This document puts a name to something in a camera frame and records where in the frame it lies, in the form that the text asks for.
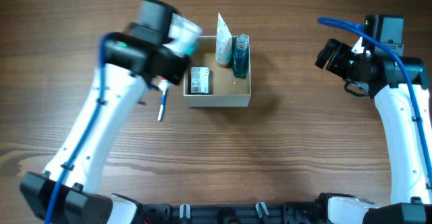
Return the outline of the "white green soap packet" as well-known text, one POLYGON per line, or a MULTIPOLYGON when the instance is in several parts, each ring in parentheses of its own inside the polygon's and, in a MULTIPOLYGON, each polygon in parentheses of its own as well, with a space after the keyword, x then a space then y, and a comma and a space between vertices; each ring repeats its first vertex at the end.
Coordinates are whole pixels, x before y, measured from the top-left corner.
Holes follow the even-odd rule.
POLYGON ((208 67, 191 67, 190 93, 208 94, 210 92, 210 69, 208 67))

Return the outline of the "blue white toothbrush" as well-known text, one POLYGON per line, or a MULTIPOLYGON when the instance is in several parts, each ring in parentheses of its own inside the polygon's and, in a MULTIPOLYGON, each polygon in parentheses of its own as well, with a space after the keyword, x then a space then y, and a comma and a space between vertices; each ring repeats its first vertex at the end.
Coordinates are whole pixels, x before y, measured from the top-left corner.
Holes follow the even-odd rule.
POLYGON ((162 98, 161 98, 161 103, 160 103, 160 107, 159 107, 159 114, 158 114, 158 118, 157 118, 158 121, 163 121, 163 118, 164 118, 169 86, 170 86, 170 83, 165 79, 162 79, 158 85, 159 90, 162 92, 162 98))

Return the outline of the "white lotion tube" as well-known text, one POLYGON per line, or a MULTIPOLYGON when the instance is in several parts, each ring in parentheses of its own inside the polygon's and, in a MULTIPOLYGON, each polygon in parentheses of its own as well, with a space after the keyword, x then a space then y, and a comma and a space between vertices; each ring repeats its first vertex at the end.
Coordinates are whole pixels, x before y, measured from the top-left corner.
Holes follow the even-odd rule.
POLYGON ((220 13, 217 18, 215 59, 220 67, 228 67, 232 56, 232 34, 220 13))

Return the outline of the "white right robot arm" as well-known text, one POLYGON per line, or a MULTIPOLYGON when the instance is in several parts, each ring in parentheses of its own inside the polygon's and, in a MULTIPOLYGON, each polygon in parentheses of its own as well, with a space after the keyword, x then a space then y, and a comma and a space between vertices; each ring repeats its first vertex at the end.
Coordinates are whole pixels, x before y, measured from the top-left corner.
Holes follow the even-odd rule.
POLYGON ((370 97, 382 120, 391 167, 390 204, 322 193, 315 219, 323 223, 430 223, 431 120, 429 77, 422 59, 405 57, 401 16, 368 15, 363 24, 336 18, 318 23, 358 35, 354 46, 330 38, 315 65, 339 76, 346 92, 370 97))

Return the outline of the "blue Listerine mouthwash bottle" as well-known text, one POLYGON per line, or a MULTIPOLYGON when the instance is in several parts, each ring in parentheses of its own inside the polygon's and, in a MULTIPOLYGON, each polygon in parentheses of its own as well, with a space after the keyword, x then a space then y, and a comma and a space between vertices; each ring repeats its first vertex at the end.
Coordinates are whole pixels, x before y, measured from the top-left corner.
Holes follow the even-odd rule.
POLYGON ((241 34, 237 39, 233 55, 233 73, 236 78, 245 78, 248 71, 248 45, 249 37, 241 34))

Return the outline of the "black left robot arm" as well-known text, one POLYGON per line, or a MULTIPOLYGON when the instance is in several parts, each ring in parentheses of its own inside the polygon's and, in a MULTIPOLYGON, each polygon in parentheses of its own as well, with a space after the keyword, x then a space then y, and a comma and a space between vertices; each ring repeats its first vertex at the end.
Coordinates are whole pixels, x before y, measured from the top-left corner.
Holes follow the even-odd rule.
POLYGON ((131 198, 98 193, 103 167, 123 124, 161 77, 179 84, 202 30, 176 8, 143 0, 138 20, 104 35, 85 104, 42 173, 28 172, 20 191, 45 223, 140 223, 131 198))

